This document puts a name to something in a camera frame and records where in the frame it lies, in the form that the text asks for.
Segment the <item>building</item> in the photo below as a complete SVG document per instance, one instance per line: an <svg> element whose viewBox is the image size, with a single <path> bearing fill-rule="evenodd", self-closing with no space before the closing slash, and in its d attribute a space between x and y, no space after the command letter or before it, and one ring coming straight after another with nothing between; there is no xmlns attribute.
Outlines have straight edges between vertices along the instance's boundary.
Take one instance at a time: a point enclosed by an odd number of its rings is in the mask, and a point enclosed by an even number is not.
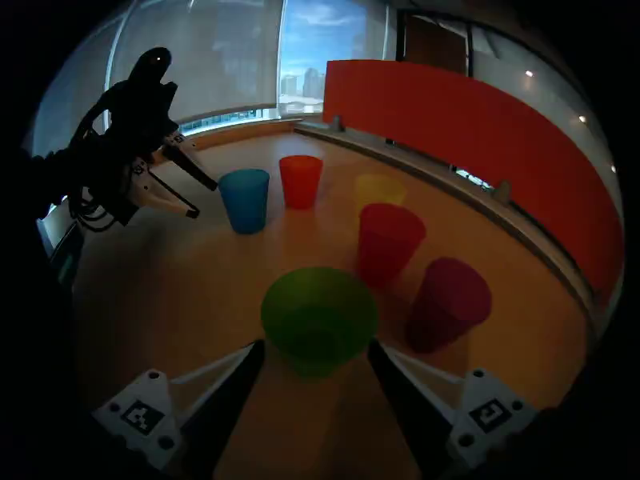
<svg viewBox="0 0 640 480"><path fill-rule="evenodd" d="M318 87L318 92L320 93L320 95L317 98L325 97L325 77L326 75L320 74L320 85Z"/></svg>
<svg viewBox="0 0 640 480"><path fill-rule="evenodd" d="M306 69L305 83L302 87L302 96L308 98L322 98L323 91L324 86L322 87L322 90L320 90L320 73L315 68Z"/></svg>
<svg viewBox="0 0 640 480"><path fill-rule="evenodd" d="M296 95L298 93L298 77L285 75L280 80L280 95Z"/></svg>

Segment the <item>orange wall panel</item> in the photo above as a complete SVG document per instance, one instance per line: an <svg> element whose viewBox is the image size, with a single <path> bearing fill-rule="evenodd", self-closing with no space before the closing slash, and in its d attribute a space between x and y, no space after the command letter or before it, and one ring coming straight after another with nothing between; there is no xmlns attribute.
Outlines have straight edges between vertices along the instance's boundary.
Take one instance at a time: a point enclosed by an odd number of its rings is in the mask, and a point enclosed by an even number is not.
<svg viewBox="0 0 640 480"><path fill-rule="evenodd" d="M349 60L327 67L324 121L335 115L491 185L509 181L513 200L564 245L602 300L610 296L624 258L618 214L589 160L536 110L438 68Z"/></svg>

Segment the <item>window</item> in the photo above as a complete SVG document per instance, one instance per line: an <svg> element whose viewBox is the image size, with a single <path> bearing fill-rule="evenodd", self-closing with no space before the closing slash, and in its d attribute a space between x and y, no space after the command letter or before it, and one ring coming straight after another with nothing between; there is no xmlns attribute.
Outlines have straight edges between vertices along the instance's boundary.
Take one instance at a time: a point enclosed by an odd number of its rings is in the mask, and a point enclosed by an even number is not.
<svg viewBox="0 0 640 480"><path fill-rule="evenodd" d="M378 0L287 0L280 43L280 113L322 112L326 63L395 58L395 17Z"/></svg>
<svg viewBox="0 0 640 480"><path fill-rule="evenodd" d="M107 59L118 22L109 22L82 42L49 85L36 113L31 153L66 148L86 112L104 91ZM104 133L102 116L94 128Z"/></svg>
<svg viewBox="0 0 640 480"><path fill-rule="evenodd" d="M212 117L200 118L199 120L195 120L193 122L181 124L180 133L184 135L194 135L207 130L220 128L222 126L256 122L277 117L278 111L276 109L246 110L243 112L234 112L232 114L214 115Z"/></svg>
<svg viewBox="0 0 640 480"><path fill-rule="evenodd" d="M165 46L163 81L178 84L178 123L213 112L275 106L282 0L148 0L131 13L115 51L111 85L139 56Z"/></svg>
<svg viewBox="0 0 640 480"><path fill-rule="evenodd" d="M456 169L455 173L460 175L462 178L466 178L470 182L475 183L477 186L480 186L484 191L492 191L494 189L487 182L485 182L484 180L482 180L482 179L480 179L478 177L473 176L472 174L470 174L466 170Z"/></svg>

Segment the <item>cloud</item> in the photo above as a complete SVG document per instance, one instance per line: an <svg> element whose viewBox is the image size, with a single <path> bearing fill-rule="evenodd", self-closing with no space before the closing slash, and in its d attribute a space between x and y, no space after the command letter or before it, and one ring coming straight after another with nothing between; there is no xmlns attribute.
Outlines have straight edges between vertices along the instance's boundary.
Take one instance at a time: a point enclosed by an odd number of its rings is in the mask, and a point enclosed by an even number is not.
<svg viewBox="0 0 640 480"><path fill-rule="evenodd" d="M351 23L354 17L337 15L335 8L329 5L318 4L301 13L294 14L294 17L308 25L314 26L341 26Z"/></svg>
<svg viewBox="0 0 640 480"><path fill-rule="evenodd" d="M301 75L304 75L306 72L306 68L304 67L294 67L294 68L281 68L280 69L280 76L283 77L284 75L293 75L294 77L300 77Z"/></svg>

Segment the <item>orange cup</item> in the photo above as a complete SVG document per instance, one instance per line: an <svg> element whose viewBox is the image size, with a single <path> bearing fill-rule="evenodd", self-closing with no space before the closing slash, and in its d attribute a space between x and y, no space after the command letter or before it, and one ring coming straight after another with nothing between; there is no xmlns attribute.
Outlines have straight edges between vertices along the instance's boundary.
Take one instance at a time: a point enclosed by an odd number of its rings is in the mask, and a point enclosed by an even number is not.
<svg viewBox="0 0 640 480"><path fill-rule="evenodd" d="M322 160L309 155L292 155L280 159L280 176L289 208L304 210L315 203Z"/></svg>

